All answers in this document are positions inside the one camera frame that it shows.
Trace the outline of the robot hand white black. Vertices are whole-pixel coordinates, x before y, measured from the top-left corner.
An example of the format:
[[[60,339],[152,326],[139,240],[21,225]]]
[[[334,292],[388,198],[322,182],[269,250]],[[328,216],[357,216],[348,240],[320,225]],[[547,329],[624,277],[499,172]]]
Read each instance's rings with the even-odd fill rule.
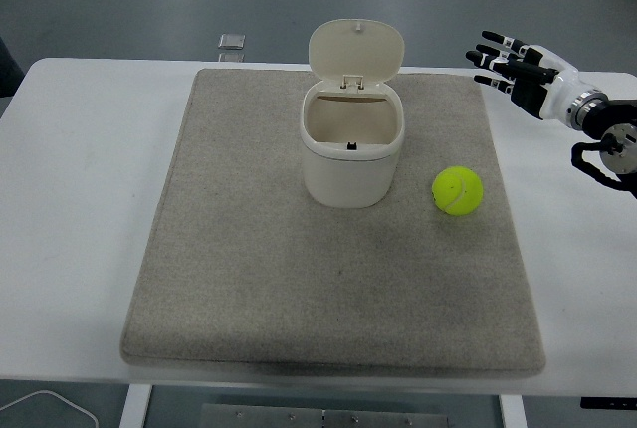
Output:
[[[576,109],[596,93],[575,66],[545,47],[491,31],[482,38],[489,43],[466,53],[467,60],[485,71],[475,81],[507,95],[537,119],[572,126]]]

